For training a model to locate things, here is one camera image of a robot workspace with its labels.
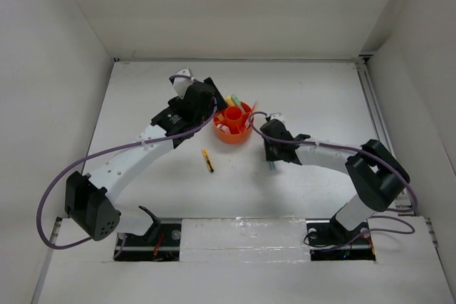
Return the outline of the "yellow black utility knife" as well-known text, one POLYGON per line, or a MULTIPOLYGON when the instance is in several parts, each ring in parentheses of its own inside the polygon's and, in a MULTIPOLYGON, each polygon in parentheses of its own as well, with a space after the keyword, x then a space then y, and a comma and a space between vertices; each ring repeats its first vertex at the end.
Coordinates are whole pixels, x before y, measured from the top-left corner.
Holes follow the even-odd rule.
POLYGON ((205 161, 205 164, 207 165, 209 172, 214 173, 214 167, 213 167, 213 164, 211 162, 211 159, 209 158, 209 155, 208 155, 206 149, 202 149, 202 155, 204 157, 204 161, 205 161))

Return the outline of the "green pastel highlighter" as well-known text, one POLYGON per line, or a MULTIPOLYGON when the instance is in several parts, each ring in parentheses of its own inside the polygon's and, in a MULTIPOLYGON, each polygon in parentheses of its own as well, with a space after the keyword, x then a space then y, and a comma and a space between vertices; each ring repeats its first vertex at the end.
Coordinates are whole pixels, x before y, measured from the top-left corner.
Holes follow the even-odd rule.
POLYGON ((242 102, 238 99, 236 95, 231 95, 231 100, 243 113, 245 113, 244 108, 242 106, 242 102))

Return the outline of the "thick yellow highlighter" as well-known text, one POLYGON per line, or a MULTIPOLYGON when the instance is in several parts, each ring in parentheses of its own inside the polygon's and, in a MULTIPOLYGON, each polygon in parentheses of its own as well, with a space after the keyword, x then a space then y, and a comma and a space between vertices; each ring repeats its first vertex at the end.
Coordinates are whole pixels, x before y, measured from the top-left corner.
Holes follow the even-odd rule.
POLYGON ((235 106, 236 106, 235 103, 234 103, 234 101, 232 100, 232 98, 231 98, 230 96, 227 96, 227 97, 225 98, 225 102, 226 102, 227 105, 230 106, 230 107, 235 107, 235 106))

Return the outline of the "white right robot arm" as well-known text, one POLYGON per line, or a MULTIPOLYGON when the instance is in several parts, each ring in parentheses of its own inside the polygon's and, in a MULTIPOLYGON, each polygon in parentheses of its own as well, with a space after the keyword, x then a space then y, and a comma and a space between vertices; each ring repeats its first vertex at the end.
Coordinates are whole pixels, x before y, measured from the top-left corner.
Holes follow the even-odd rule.
POLYGON ((310 142, 309 135, 294 137, 282 120, 272 117, 259 131, 267 161, 322 167, 350 178, 356 195, 331 217, 327 228, 339 243, 352 239, 372 215, 387 211, 410 183, 408 173, 378 140, 359 148, 310 142))

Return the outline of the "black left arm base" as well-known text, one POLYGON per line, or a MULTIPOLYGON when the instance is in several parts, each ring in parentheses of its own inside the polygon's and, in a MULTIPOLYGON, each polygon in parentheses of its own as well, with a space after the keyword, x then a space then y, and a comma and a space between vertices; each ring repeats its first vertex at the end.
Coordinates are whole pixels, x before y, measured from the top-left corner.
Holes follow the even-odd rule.
POLYGON ((140 206, 140 213, 123 219, 113 252, 114 261, 178 262, 182 220, 164 219, 140 206))

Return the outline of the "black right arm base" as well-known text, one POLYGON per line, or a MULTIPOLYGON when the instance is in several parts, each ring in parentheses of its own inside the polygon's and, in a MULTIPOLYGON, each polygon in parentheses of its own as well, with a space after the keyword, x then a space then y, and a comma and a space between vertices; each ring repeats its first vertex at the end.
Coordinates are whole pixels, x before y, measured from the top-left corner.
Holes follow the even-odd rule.
POLYGON ((368 224, 344 231, 330 219, 307 219, 303 243, 309 247, 311 261, 375 261, 368 224))

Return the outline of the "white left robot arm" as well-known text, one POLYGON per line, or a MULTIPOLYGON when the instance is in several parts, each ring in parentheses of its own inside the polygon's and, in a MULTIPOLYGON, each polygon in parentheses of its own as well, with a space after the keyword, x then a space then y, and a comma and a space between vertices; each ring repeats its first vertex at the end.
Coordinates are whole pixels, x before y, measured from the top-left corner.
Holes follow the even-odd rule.
POLYGON ((211 78, 198 81, 188 75, 170 77, 176 97, 168 101, 139 134, 136 141, 102 167, 66 180, 65 212, 94 241, 101 241, 125 223, 115 202, 134 178, 153 162, 177 149, 226 108, 222 94, 211 78))

